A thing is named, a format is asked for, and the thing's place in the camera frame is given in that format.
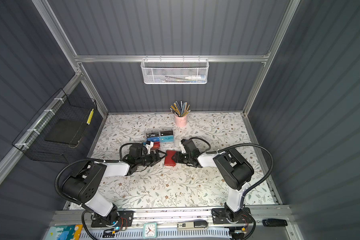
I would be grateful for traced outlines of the red leather card holder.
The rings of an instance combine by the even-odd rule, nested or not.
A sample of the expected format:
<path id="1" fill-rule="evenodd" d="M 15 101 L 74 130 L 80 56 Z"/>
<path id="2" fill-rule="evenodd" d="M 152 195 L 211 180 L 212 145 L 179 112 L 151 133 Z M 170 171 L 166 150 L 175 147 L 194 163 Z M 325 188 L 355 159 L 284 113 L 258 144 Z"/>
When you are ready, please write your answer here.
<path id="1" fill-rule="evenodd" d="M 176 151 L 174 151 L 174 150 L 166 151 L 167 155 L 165 157 L 164 166 L 167 166 L 167 167 L 175 167 L 176 166 L 176 162 L 173 160 L 175 153 L 176 153 Z"/>

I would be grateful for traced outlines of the clear acrylic card organizer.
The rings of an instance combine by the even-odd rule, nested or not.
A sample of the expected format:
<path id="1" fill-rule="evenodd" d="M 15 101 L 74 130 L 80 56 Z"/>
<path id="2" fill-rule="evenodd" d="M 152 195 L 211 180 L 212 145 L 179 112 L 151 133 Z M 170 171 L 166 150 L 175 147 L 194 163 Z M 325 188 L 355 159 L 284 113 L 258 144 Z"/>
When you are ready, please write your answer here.
<path id="1" fill-rule="evenodd" d="M 151 149 L 174 149 L 175 135 L 174 128 L 157 128 L 145 130 L 146 142 L 152 142 Z"/>

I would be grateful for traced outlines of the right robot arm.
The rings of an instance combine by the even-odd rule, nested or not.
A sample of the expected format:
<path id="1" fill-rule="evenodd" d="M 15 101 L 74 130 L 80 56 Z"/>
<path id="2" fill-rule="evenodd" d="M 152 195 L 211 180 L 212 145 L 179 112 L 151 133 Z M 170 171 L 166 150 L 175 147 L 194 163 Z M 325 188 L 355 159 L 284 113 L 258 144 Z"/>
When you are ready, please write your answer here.
<path id="1" fill-rule="evenodd" d="M 236 223 L 245 215 L 244 199 L 246 190 L 255 171 L 252 165 L 237 150 L 239 147 L 249 147 L 250 144 L 237 144 L 222 150 L 212 151 L 211 144 L 199 137 L 182 139 L 181 150 L 175 152 L 171 159 L 177 164 L 194 168 L 217 168 L 223 180 L 229 186 L 228 198 L 224 213 L 212 213 L 216 218 L 224 216 L 228 222 Z"/>

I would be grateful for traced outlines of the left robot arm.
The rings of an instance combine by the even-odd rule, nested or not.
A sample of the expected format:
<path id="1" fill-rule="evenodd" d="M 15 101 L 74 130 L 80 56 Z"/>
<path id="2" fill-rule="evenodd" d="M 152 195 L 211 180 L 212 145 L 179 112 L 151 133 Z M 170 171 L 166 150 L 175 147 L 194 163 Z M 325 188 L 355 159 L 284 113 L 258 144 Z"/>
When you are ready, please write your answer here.
<path id="1" fill-rule="evenodd" d="M 115 204 L 107 200 L 98 190 L 104 177 L 130 176 L 138 167 L 153 167 L 167 153 L 152 149 L 153 142 L 127 143 L 119 148 L 119 160 L 84 158 L 65 166 L 56 176 L 54 187 L 57 194 L 84 208 L 101 219 L 106 226 L 115 226 L 124 218 L 118 214 Z"/>

